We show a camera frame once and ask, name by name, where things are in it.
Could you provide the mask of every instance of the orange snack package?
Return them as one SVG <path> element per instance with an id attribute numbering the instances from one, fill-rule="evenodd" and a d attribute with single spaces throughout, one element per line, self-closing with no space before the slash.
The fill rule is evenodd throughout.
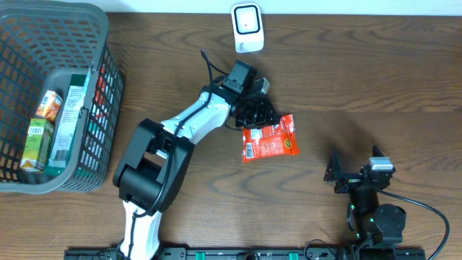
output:
<path id="1" fill-rule="evenodd" d="M 59 108 L 61 108 L 62 103 L 63 99 L 56 94 L 56 92 L 47 90 L 42 103 L 38 106 L 36 115 L 46 118 L 53 123 L 58 115 Z"/>
<path id="2" fill-rule="evenodd" d="M 262 129 L 244 129 L 243 162 L 275 155 L 298 155 L 295 125 L 292 115 L 281 117 L 279 124 Z"/>

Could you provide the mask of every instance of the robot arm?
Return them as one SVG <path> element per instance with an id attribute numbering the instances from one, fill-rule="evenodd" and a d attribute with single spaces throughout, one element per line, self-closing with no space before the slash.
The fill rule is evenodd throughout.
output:
<path id="1" fill-rule="evenodd" d="M 204 87 L 199 99 L 178 116 L 161 123 L 145 119 L 139 124 L 113 177 L 126 210 L 126 233 L 120 247 L 125 258 L 144 260 L 155 255 L 162 212 L 178 194 L 194 147 L 205 135 L 229 116 L 236 118 L 236 126 L 246 128 L 279 123 L 280 117 L 265 97 L 268 81 L 254 80 L 255 76 L 254 68 L 236 61 L 220 85 Z M 161 167 L 145 158 L 145 152 L 167 163 Z"/>

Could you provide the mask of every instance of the wood grain surface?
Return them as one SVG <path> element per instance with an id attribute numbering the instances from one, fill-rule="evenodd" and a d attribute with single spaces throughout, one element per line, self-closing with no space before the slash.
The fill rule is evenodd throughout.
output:
<path id="1" fill-rule="evenodd" d="M 446 214 L 452 232 L 439 259 L 462 259 L 462 18 L 265 15 L 264 49 L 237 55 L 230 15 L 108 16 L 108 42 L 126 75 L 108 179 L 89 194 L 0 194 L 0 259 L 62 259 L 65 249 L 122 239 L 113 172 L 138 122 L 172 118 L 197 99 L 208 81 L 200 48 L 225 71 L 241 59 L 269 79 L 276 109 L 295 117 L 301 154 L 242 164 L 241 133 L 214 130 L 196 146 L 162 217 L 162 241 L 298 247 L 314 238 L 351 240 L 349 198 L 323 182 L 328 148 L 357 170 L 378 144 L 397 169 L 387 190 Z M 403 244 L 429 256 L 443 221 L 379 199 L 407 211 Z"/>

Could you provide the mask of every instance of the white label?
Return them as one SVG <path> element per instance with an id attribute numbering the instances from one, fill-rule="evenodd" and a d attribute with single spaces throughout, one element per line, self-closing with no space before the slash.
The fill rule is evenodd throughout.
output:
<path id="1" fill-rule="evenodd" d="M 247 157 L 247 159 L 252 159 L 253 158 L 252 143 L 247 143 L 245 145 L 247 146 L 247 149 L 245 149 L 245 156 Z"/>
<path id="2" fill-rule="evenodd" d="M 41 126 L 30 126 L 28 134 L 43 134 L 43 127 L 41 127 Z"/>
<path id="3" fill-rule="evenodd" d="M 64 101 L 63 113 L 59 121 L 56 132 L 55 142 L 51 150 L 50 161 L 51 167 L 65 168 L 66 158 L 71 149 L 72 137 L 74 136 L 75 126 L 79 120 L 78 102 L 82 96 L 83 87 L 70 86 Z"/>
<path id="4" fill-rule="evenodd" d="M 261 133 L 261 129 L 251 129 L 250 130 L 250 138 L 254 140 L 258 140 L 263 136 Z"/>

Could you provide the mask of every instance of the red item in basket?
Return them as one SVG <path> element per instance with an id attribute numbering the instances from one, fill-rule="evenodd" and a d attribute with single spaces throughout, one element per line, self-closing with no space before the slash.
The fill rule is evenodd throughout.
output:
<path id="1" fill-rule="evenodd" d="M 298 155 L 295 125 L 292 115 L 281 117 L 279 124 L 262 129 L 244 129 L 243 162 L 275 155 Z"/>

